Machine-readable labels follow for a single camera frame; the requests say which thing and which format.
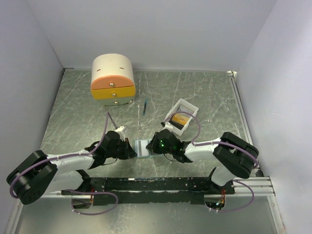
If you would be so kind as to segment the mint green card holder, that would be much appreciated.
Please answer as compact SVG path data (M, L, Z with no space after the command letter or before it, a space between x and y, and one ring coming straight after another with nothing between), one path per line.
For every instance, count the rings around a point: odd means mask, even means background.
M135 140L135 152L138 158L152 158L160 156L146 149L146 146L151 142L151 139L137 139Z

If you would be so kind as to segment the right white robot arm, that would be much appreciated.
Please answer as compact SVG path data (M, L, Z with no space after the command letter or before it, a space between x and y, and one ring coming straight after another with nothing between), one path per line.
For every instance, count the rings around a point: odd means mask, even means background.
M155 133L146 149L155 154L170 154L180 163L215 157L221 165L214 169L211 179L207 181L207 189L212 194L219 193L227 182L236 177L248 179L258 166L259 151L230 132L215 140L191 142L180 141L164 129Z

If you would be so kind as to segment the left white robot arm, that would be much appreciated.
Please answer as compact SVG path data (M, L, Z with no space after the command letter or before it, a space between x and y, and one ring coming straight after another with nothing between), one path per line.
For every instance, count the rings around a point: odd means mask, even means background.
M10 195L24 205L56 191L84 195L94 191L87 170L105 165L109 158L127 160L136 156L122 132L108 131L100 141L78 152L47 155L42 150L34 151L6 181Z

